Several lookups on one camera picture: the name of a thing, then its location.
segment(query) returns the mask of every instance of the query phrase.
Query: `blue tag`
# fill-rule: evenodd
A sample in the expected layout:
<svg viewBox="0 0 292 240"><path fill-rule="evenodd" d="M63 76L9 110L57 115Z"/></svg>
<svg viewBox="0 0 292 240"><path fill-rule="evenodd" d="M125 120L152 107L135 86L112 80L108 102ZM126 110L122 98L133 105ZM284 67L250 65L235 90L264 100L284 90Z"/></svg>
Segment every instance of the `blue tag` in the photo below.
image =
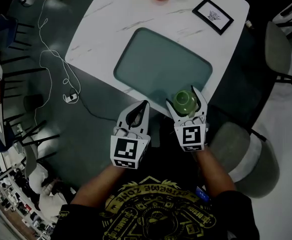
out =
<svg viewBox="0 0 292 240"><path fill-rule="evenodd" d="M210 197L198 186L196 187L196 196L202 199L204 202L208 203L210 201Z"/></svg>

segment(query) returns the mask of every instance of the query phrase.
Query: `dark green floor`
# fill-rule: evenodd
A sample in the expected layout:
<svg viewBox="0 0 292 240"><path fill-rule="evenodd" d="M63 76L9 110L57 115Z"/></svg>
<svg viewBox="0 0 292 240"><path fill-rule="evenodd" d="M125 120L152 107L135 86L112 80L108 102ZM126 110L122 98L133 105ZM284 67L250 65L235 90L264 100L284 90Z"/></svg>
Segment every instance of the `dark green floor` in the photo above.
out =
<svg viewBox="0 0 292 240"><path fill-rule="evenodd" d="M12 2L8 15L36 27L27 29L29 35L20 37L32 44L29 51L11 49L3 51L3 59L31 55L31 59L5 65L6 72L39 67L40 53L45 49L40 42L37 27L43 2L44 0L36 0L30 8L22 7L17 0ZM48 22L41 31L42 38L51 49L58 50L63 58L91 2L92 0L47 0L41 22L45 18L48 18ZM269 75L263 70L263 61L259 62L256 56L258 57L256 41L244 29L234 56L210 101L210 105L227 111L244 124L252 118L268 86ZM41 134L60 134L60 138L48 143L43 152L49 154L57 151L57 154L48 158L47 162L65 182L79 187L110 163L110 137L115 123L95 118L80 101L76 104L66 104L63 101L63 94L69 94L70 87L62 83L66 74L61 61L45 53L42 64L50 69L53 87L49 102L37 111L36 118L38 122L41 120L48 122ZM244 69L245 64L250 65L249 70ZM117 120L119 113L135 101L93 76L72 68L81 83L81 98L93 113ZM47 71L21 76L19 79L27 80L24 94L41 93L45 100L48 98L51 83ZM12 98L5 101L5 117L22 111L22 108L22 99ZM28 115L27 124L34 124L33 116ZM158 146L158 129L162 115L152 111L150 117L149 131L152 144ZM208 137L211 139L221 124L227 120L210 107Z"/></svg>

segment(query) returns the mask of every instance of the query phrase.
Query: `white cable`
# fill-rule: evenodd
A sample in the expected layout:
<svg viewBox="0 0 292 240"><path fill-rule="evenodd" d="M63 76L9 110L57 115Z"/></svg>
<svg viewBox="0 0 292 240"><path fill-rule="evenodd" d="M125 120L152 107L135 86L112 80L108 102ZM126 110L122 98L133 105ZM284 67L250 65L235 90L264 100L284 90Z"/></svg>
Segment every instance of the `white cable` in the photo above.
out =
<svg viewBox="0 0 292 240"><path fill-rule="evenodd" d="M77 78L77 76L75 75L74 71L71 69L70 65L69 65L69 64L68 64L68 63L67 63L67 62L66 62L66 61L60 56L60 54L58 53L58 51L50 49L50 48L47 46L47 44L43 41L43 38L42 38L42 35L41 35L41 30L42 30L42 27L45 26L45 24L48 22L48 18L46 18L46 19L44 20L44 22L43 22L42 25L40 25L40 20L41 20L42 14L43 14L43 10L44 10L44 5L45 5L45 3L46 3L46 0L42 3L41 12L40 12L40 15L39 15L39 18L38 18L37 25L38 25L38 29L39 29L39 37L40 37L40 41L45 45L45 47L47 48L47 50L43 50L43 51L40 53L40 56L39 56L39 66L40 66L41 68L43 68L43 69L47 69L47 70L48 70L51 85L50 85L50 90L49 90L49 95L48 95L48 99L47 99L47 101L46 101L42 106L40 106L40 107L38 107L38 108L35 109L35 116L34 116L34 119L35 119L36 126L37 126L37 122L36 122L36 112L37 112L37 109L40 109L40 108L42 108L43 106L45 106L46 103L50 100L50 98L51 98L51 92L52 92L52 87L53 87L53 81L52 81L52 76L51 76L51 72L50 72L50 70L49 70L47 67L42 66L42 64L41 64L41 59L42 59L42 54L43 54L43 53L45 53L45 52L51 52L51 54L52 54L53 56L55 56L55 57L57 57L57 58L60 58L60 60L62 61L62 66L63 66L63 68L64 68L64 70L65 70L66 75L67 75L67 77L62 81L62 83L63 83L63 85L67 85L67 84L69 84L69 85L75 90L75 92L76 92L76 94L77 94L77 99L76 99L76 100L72 100L72 101L66 101L67 96L66 96L65 94L63 94L63 95L62 95L62 98L63 98L63 100L64 100L66 103L68 103L68 104L75 104L75 103L77 103L77 102L79 101L79 99L80 99L80 95L79 95L79 94L81 93L81 90L82 90L81 83L80 83L79 79ZM77 90L77 89L72 85L72 83L71 83L71 81L70 81L70 75L69 75L68 72L67 72L67 69L66 69L66 67L65 67L65 64L68 66L69 70L70 70L70 71L72 72L72 74L75 76L75 78L76 78L76 80L77 80L77 82L78 82L78 84L79 84L79 90Z"/></svg>

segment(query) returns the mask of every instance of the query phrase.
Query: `white marble table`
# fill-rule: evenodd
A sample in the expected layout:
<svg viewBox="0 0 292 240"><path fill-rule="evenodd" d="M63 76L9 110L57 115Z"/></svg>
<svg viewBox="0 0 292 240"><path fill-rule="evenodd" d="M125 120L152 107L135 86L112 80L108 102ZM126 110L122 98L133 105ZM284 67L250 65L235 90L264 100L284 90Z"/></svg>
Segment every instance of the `white marble table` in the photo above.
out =
<svg viewBox="0 0 292 240"><path fill-rule="evenodd" d="M234 22L219 35L192 13L203 0L93 0L71 41L66 61L152 108L168 110L118 81L114 68L136 29L155 31L198 54L212 65L202 94L213 96L231 60L249 10L245 0L211 0Z"/></svg>

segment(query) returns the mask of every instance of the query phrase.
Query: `green cup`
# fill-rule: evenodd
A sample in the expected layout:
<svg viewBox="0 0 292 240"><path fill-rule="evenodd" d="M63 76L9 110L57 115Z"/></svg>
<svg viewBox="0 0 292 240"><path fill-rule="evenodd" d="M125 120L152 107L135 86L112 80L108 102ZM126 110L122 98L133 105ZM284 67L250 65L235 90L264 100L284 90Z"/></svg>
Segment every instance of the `green cup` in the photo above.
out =
<svg viewBox="0 0 292 240"><path fill-rule="evenodd" d="M177 92L173 98L172 104L175 110L182 115L191 115L198 107L195 94L189 90Z"/></svg>

